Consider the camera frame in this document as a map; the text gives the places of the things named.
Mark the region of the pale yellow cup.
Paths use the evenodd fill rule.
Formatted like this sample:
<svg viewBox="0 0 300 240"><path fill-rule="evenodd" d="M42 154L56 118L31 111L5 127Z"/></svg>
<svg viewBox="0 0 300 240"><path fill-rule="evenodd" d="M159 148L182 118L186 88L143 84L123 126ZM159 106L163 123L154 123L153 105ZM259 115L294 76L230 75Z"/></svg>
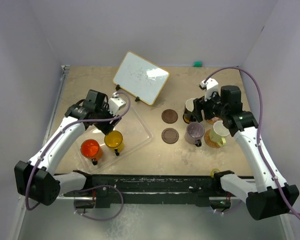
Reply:
<svg viewBox="0 0 300 240"><path fill-rule="evenodd" d="M213 124L209 133L212 146L215 148L224 147L227 143L226 138L230 135L229 130L224 126L223 121L219 120Z"/></svg>

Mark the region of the orange transparent cup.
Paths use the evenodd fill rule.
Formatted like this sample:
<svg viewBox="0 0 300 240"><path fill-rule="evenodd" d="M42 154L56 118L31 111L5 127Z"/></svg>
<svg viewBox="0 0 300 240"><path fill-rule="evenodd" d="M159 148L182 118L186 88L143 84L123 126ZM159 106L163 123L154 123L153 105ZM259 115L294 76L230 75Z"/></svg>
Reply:
<svg viewBox="0 0 300 240"><path fill-rule="evenodd" d="M80 152L85 158L91 160L94 166L98 165L98 161L103 156L103 150L101 146L96 140L93 139L85 140L81 144Z"/></svg>

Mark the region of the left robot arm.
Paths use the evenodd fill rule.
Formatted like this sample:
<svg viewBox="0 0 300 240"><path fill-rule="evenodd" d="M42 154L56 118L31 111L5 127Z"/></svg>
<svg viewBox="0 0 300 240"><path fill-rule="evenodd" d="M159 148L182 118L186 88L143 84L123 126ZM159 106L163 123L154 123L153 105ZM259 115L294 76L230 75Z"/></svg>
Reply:
<svg viewBox="0 0 300 240"><path fill-rule="evenodd" d="M28 161L19 161L14 167L17 192L25 197L25 207L29 211L36 204L51 205L60 194L77 191L81 196L91 194L92 182L88 174L81 171L55 176L60 161L72 144L90 127L95 126L107 135L127 114L131 100L123 100L122 91L112 97L89 90L85 99L70 106L60 126L46 144Z"/></svg>

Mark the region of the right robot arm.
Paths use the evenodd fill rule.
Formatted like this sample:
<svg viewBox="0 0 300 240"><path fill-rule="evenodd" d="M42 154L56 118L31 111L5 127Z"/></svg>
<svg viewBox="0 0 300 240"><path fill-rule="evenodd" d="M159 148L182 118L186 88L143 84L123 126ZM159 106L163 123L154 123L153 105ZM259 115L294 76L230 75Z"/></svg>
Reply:
<svg viewBox="0 0 300 240"><path fill-rule="evenodd" d="M201 84L206 93L194 99L193 115L197 121L220 118L242 149L254 175L254 183L249 183L232 171L222 171L215 175L212 190L218 196L230 192L246 204L249 214L261 220L290 212L299 196L296 185L289 185L275 167L273 161L263 158L268 155L258 135L259 124L254 115L243 110L241 90L237 86L221 88Z"/></svg>

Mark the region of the purple cup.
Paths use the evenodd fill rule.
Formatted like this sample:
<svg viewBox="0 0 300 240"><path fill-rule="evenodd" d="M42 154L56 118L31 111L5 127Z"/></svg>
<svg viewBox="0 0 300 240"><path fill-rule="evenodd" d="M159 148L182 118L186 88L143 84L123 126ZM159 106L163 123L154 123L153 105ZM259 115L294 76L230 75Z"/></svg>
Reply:
<svg viewBox="0 0 300 240"><path fill-rule="evenodd" d="M205 128L201 123L191 122L186 127L185 141L196 147L202 146L202 138L205 134Z"/></svg>

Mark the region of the tan cork coaster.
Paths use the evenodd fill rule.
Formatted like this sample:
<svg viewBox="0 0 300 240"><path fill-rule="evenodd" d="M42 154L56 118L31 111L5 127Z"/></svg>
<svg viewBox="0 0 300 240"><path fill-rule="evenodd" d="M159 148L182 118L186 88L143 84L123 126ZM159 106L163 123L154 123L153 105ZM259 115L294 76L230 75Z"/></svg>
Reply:
<svg viewBox="0 0 300 240"><path fill-rule="evenodd" d="M206 122L211 124L211 125L213 125L215 123L215 122L212 121L212 119L210 119L210 120L208 119L208 120L206 120Z"/></svg>

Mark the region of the dark brown wooden coaster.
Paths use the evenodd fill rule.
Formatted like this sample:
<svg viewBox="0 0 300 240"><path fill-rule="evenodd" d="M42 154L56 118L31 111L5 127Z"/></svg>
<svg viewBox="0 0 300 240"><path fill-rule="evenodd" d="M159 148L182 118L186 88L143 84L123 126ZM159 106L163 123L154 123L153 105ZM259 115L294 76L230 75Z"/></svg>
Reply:
<svg viewBox="0 0 300 240"><path fill-rule="evenodd" d="M173 109L166 109L161 114L162 120L167 124L175 123L178 119L178 114Z"/></svg>

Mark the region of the white cup black handle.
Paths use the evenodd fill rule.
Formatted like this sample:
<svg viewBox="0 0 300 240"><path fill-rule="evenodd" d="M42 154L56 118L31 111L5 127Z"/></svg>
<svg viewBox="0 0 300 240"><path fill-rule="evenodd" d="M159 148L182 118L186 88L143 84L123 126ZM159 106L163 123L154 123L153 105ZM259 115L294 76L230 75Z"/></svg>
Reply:
<svg viewBox="0 0 300 240"><path fill-rule="evenodd" d="M189 124L193 121L195 121L195 118L193 116L193 110L194 110L194 98L190 98L186 100L184 112L183 112L183 120L186 124Z"/></svg>

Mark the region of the woven rattan coaster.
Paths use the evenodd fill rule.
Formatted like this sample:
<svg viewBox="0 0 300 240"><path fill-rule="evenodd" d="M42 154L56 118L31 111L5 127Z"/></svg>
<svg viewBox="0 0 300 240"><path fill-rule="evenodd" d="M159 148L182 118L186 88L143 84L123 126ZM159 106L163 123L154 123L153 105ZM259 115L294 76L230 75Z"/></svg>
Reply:
<svg viewBox="0 0 300 240"><path fill-rule="evenodd" d="M212 147L212 148L221 148L226 144L226 139L224 137L221 137L221 140L219 142L214 142L210 139L210 133L211 130L207 130L206 133L204 134L204 140L205 143Z"/></svg>

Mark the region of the yellow transparent cup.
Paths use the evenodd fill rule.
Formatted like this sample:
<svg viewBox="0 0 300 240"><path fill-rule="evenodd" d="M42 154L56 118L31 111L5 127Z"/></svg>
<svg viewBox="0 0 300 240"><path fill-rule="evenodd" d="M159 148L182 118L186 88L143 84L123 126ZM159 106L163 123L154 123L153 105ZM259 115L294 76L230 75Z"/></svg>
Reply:
<svg viewBox="0 0 300 240"><path fill-rule="evenodd" d="M104 137L104 143L116 156L119 156L125 147L123 135L117 130L106 135Z"/></svg>

